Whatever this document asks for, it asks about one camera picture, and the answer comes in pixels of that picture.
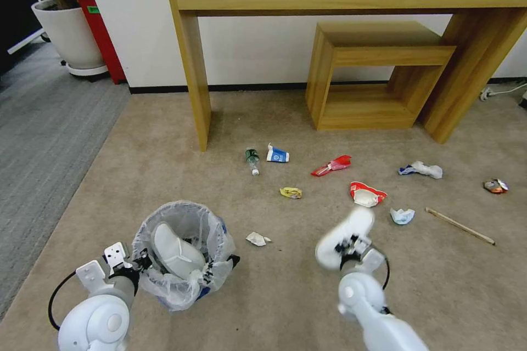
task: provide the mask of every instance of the wooden stool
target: wooden stool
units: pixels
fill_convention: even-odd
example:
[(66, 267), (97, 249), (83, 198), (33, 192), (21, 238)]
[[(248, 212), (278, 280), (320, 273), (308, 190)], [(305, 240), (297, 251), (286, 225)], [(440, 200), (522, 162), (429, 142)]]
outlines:
[[(408, 22), (322, 22), (317, 25), (307, 106), (317, 129), (410, 128), (454, 46)], [(331, 85), (335, 67), (395, 66), (388, 84)]]

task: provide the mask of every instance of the trash can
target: trash can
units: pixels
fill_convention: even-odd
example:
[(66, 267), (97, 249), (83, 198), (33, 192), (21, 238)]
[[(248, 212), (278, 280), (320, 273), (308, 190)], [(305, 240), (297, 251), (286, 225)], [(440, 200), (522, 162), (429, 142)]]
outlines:
[(88, 21), (89, 28), (93, 33), (95, 42), (101, 54), (103, 55), (104, 62), (108, 67), (108, 72), (110, 73), (111, 79), (114, 81), (114, 84), (119, 84), (126, 81), (125, 73), (122, 69), (121, 62), (117, 57), (115, 52), (114, 45), (111, 42), (108, 30), (104, 25), (103, 18), (99, 13), (99, 8), (95, 0), (77, 0), (82, 7), (84, 16)]
[[(152, 245), (153, 232), (160, 223), (169, 225), (204, 255), (206, 263), (201, 270), (182, 279), (162, 266)], [(141, 273), (139, 286), (157, 296), (171, 312), (187, 310), (196, 300), (220, 289), (239, 261), (233, 255), (236, 247), (223, 219), (190, 201), (167, 203), (143, 222), (132, 242), (132, 258), (139, 258), (145, 249), (153, 258), (152, 266)]]

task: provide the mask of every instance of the plastic bottle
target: plastic bottle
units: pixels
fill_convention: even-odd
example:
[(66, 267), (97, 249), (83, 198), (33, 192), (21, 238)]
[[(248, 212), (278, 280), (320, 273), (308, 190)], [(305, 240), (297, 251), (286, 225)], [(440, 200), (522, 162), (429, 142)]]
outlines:
[(260, 174), (260, 170), (258, 169), (260, 158), (258, 157), (258, 152), (256, 152), (254, 148), (247, 148), (245, 151), (245, 160), (247, 160), (247, 163), (249, 164), (251, 172), (254, 176)]

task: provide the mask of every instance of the litter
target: litter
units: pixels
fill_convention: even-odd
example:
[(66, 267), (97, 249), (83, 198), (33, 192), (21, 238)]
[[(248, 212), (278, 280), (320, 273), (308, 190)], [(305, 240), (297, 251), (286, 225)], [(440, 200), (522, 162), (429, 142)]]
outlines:
[(319, 167), (318, 169), (313, 171), (311, 174), (315, 177), (321, 177), (321, 176), (325, 176), (331, 171), (342, 170), (350, 166), (351, 166), (351, 156), (343, 155), (343, 156), (339, 156), (335, 160), (332, 160), (327, 165)]
[(440, 179), (443, 177), (443, 169), (439, 166), (427, 166), (421, 161), (417, 161), (408, 165), (406, 167), (401, 167), (399, 169), (399, 174), (401, 176), (406, 176), (408, 174), (419, 173), (424, 176), (430, 176), (435, 179)]
[(397, 225), (406, 225), (410, 223), (411, 220), (413, 220), (416, 212), (414, 210), (404, 211), (403, 209), (395, 211), (393, 208), (391, 208), (390, 215)]
[(273, 147), (271, 143), (267, 146), (269, 151), (267, 152), (267, 162), (289, 162), (289, 153), (282, 151), (276, 147)]
[(496, 242), (493, 239), (491, 239), (490, 237), (485, 236), (484, 234), (479, 233), (478, 231), (476, 231), (474, 229), (471, 229), (468, 226), (465, 226), (465, 225), (459, 223), (458, 221), (455, 221), (452, 218), (449, 218), (446, 215), (441, 214), (440, 212), (437, 212), (436, 210), (433, 210), (433, 209), (427, 207), (427, 208), (425, 208), (425, 211), (430, 213), (430, 214), (432, 214), (432, 215), (434, 215), (434, 216), (436, 216), (436, 217), (438, 217), (438, 218), (440, 218), (440, 219), (442, 219), (442, 220), (444, 220), (444, 221), (446, 221), (446, 222), (448, 222), (451, 225), (454, 225), (456, 228), (460, 228), (461, 230), (464, 230), (465, 232), (470, 233), (473, 236), (476, 236), (480, 240), (486, 241), (487, 243), (492, 244), (494, 246), (496, 245)]
[(509, 190), (509, 186), (498, 178), (487, 181), (483, 184), (483, 187), (496, 195), (506, 193)]
[(298, 188), (281, 188), (280, 193), (282, 196), (288, 197), (290, 199), (301, 199), (302, 198), (302, 190)]
[(258, 247), (263, 247), (266, 245), (266, 242), (273, 242), (269, 237), (262, 236), (260, 233), (256, 232), (252, 232), (245, 239)]
[(247, 148), (245, 151), (245, 160), (251, 168), (251, 173), (254, 176), (258, 176), (260, 174), (260, 169), (258, 169), (258, 163), (260, 162), (258, 152), (256, 152), (256, 150), (253, 148)]
[(386, 192), (356, 181), (350, 184), (350, 195), (355, 203), (364, 207), (376, 206), (388, 196)]

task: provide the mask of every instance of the wooden console table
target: wooden console table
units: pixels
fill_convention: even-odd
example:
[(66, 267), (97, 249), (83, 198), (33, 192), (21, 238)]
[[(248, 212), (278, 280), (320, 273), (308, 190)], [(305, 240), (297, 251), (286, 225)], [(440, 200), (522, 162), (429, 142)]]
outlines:
[(527, 0), (170, 0), (202, 151), (211, 118), (199, 16), (453, 14), (457, 46), (419, 119), (444, 143), (527, 27)]

